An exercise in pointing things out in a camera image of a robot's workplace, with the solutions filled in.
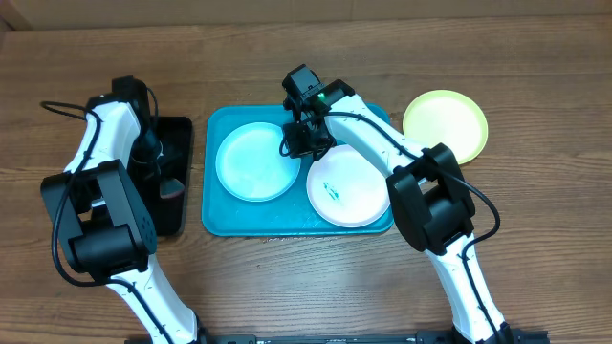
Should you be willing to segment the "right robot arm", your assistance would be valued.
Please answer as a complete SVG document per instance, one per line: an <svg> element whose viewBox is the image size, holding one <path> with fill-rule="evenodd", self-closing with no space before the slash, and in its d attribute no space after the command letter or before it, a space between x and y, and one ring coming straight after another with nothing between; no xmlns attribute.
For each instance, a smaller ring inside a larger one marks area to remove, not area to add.
<svg viewBox="0 0 612 344"><path fill-rule="evenodd" d="M341 140L384 177L396 227L431 261L452 312L458 343L512 343L514 336L494 305L479 267L472 217L474 197L451 150L426 148L374 115L353 88L340 79L324 84L316 75L286 76L283 155L322 158Z"/></svg>

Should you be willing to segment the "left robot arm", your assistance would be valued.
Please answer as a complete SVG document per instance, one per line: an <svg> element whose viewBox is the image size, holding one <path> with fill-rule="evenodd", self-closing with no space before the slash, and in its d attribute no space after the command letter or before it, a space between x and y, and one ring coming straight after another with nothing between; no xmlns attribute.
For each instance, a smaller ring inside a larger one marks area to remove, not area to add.
<svg viewBox="0 0 612 344"><path fill-rule="evenodd" d="M40 191L53 224L57 272L73 286L106 287L123 299L150 343L203 343L195 311L172 288L158 239L184 229L192 122L152 111L149 89L113 92L84 106L41 107L85 121L80 146Z"/></svg>

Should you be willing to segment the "orange sponge with dark scourer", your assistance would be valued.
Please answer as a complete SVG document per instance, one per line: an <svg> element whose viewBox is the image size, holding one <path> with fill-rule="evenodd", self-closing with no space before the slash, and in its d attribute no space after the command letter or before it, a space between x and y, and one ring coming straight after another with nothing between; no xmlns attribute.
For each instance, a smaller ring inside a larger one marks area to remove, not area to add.
<svg viewBox="0 0 612 344"><path fill-rule="evenodd" d="M159 185L159 193L161 199L173 199L183 195L185 185L175 178L161 179Z"/></svg>

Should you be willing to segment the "yellow-green plate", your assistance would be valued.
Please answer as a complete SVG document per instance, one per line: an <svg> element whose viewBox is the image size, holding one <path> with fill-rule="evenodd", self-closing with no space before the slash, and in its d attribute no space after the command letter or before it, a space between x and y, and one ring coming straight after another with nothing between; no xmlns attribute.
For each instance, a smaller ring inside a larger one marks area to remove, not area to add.
<svg viewBox="0 0 612 344"><path fill-rule="evenodd" d="M485 148L489 126L483 110L469 97L451 90L433 90L407 106L403 132L427 147L443 143L458 163L464 164Z"/></svg>

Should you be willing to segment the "light blue plate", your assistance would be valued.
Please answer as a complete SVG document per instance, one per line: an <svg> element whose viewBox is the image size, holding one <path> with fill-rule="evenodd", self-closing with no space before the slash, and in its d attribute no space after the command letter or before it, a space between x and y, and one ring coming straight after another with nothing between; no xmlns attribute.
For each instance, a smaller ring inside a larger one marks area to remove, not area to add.
<svg viewBox="0 0 612 344"><path fill-rule="evenodd" d="M295 182L301 162L280 154L283 132L278 125L253 122L230 132L215 159L221 185L232 196L248 202L266 202Z"/></svg>

